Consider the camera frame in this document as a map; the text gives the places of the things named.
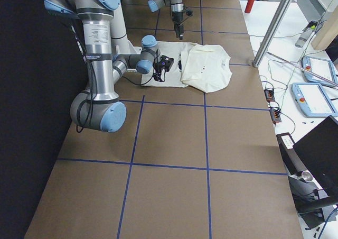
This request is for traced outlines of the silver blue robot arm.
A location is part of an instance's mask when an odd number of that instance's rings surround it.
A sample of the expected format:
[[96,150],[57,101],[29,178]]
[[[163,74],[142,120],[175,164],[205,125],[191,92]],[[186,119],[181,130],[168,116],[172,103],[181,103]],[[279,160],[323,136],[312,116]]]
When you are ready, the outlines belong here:
[[73,100],[70,108],[77,132],[84,128],[118,131],[126,119],[126,106],[115,92],[115,83],[128,70],[150,74],[160,80],[173,58],[165,56],[152,35],[134,49],[127,38],[120,0],[44,0],[53,15],[79,20],[83,38],[79,40],[88,69],[89,85]]
[[183,22],[193,16],[193,11],[183,4],[183,0],[148,0],[148,6],[151,12],[156,12],[164,6],[170,7],[170,17],[174,25],[176,37],[183,39]]

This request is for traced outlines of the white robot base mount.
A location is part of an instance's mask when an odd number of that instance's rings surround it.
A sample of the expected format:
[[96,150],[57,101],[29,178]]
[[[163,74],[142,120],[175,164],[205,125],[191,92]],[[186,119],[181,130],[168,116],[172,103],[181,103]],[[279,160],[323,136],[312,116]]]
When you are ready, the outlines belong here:
[[135,56],[140,55],[142,47],[134,46],[127,38],[119,39],[114,42],[115,54],[122,54],[128,65],[127,72],[137,72]]

